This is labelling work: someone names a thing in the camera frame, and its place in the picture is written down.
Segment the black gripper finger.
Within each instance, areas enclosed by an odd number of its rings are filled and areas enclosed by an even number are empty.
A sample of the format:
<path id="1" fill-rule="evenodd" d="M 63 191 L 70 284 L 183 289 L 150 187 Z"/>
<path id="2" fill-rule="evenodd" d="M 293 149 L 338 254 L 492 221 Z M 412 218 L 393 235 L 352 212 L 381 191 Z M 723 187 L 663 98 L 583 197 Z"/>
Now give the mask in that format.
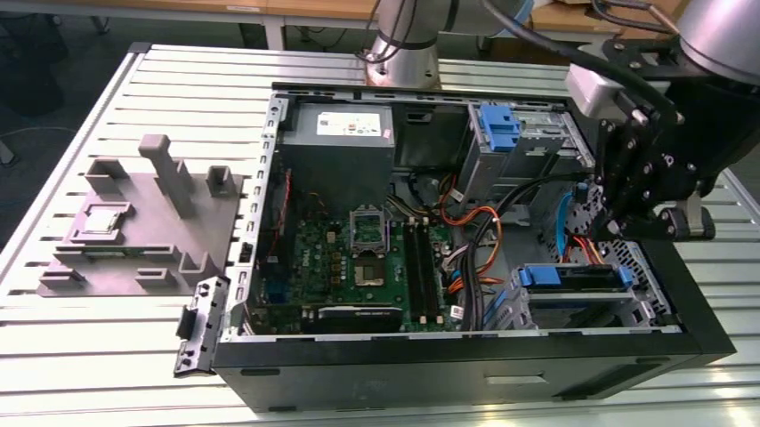
<path id="1" fill-rule="evenodd" d="M 652 217 L 640 175 L 653 135 L 648 125 L 603 119 L 595 146 L 595 183 L 603 189 L 592 238 L 632 238 Z"/>
<path id="2" fill-rule="evenodd" d="M 629 215 L 617 221 L 615 235 L 625 240 L 663 240 L 671 242 L 715 239 L 712 214 L 703 206 L 695 209 L 665 207 L 659 214 Z"/>

